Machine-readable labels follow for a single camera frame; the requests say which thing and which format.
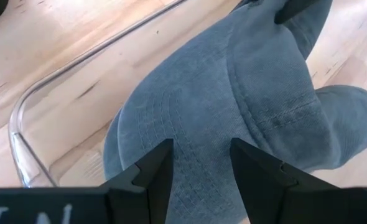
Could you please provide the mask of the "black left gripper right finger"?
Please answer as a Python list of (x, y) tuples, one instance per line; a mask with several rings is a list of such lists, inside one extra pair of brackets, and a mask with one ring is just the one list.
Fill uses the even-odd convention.
[(279, 223), (290, 189), (313, 192), (338, 188), (240, 138), (231, 140), (230, 158), (251, 223)]

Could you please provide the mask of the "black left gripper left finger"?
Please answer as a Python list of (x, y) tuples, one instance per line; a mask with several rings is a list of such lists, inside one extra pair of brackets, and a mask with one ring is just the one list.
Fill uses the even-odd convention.
[(108, 223), (164, 224), (174, 174), (174, 142), (165, 139), (105, 182)]

